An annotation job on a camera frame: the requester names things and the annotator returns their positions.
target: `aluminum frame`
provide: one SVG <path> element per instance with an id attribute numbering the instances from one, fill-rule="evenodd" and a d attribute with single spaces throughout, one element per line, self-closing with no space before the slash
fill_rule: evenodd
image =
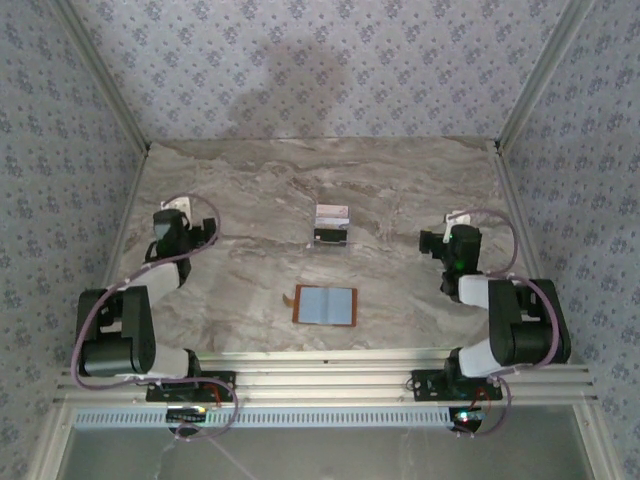
<path id="1" fill-rule="evenodd" d="M 520 237 L 522 255 L 531 275 L 543 276 L 537 250 L 531 241 L 526 215 L 514 188 L 508 164 L 487 142 L 487 153 L 496 169 L 509 214 Z M 114 280 L 124 244 L 133 200 L 142 174 L 127 203 L 105 283 Z M 409 407 L 413 395 L 405 387 L 414 369 L 441 368 L 450 349 L 351 350 L 328 352 L 200 353 L 204 369 L 238 372 L 236 391 L 242 408 L 252 407 Z M 598 403 L 591 375 L 585 365 L 550 365 L 538 371 L 506 376 L 514 395 L 513 405 L 573 405 L 581 438 L 596 479 L 620 479 L 624 473 Z M 105 379 L 88 379 L 104 383 Z M 79 390 L 68 371 L 60 376 L 54 405 L 43 426 L 27 474 L 30 480 L 56 478 L 73 429 L 83 407 L 157 408 L 145 402 L 145 389 L 129 386 L 99 393 Z M 437 406 L 463 406 L 466 402 L 437 402 Z"/>

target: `wall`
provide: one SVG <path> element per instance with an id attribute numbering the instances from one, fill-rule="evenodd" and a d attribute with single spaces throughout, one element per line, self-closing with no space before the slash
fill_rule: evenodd
<path id="1" fill-rule="evenodd" d="M 629 478 L 640 478 L 638 45 L 637 0 L 597 0 L 508 154 Z"/>
<path id="2" fill-rule="evenodd" d="M 137 154 L 46 2 L 0 2 L 0 478 L 21 478 Z"/>
<path id="3" fill-rule="evenodd" d="M 148 139 L 495 137 L 564 0 L 74 0 Z"/>

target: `metal extrusion bar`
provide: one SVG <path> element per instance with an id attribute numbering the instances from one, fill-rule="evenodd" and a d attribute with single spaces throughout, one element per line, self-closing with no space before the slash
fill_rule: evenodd
<path id="1" fill-rule="evenodd" d="M 498 141 L 504 152 L 527 122 L 593 3 L 594 0 L 569 0 L 502 127 Z"/>
<path id="2" fill-rule="evenodd" d="M 131 110 L 122 98 L 106 64 L 96 51 L 80 16 L 68 0 L 49 0 L 52 10 L 76 47 L 105 101 L 136 152 L 147 151 L 147 142 Z"/>
<path id="3" fill-rule="evenodd" d="M 233 370 L 243 407 L 408 407 L 423 406 L 406 387 L 412 370 L 441 368 L 447 350 L 378 350 L 354 352 L 281 352 L 210 354 L 203 370 Z M 89 379 L 104 383 L 106 379 Z M 553 365 L 522 371 L 506 380 L 514 405 L 573 405 L 596 401 L 583 365 Z M 79 390 L 68 372 L 61 377 L 56 401 L 77 406 L 146 404 L 145 389 L 128 386 L 94 392 Z M 434 402 L 464 406 L 468 402 Z M 181 403 L 171 406 L 189 406 Z"/>

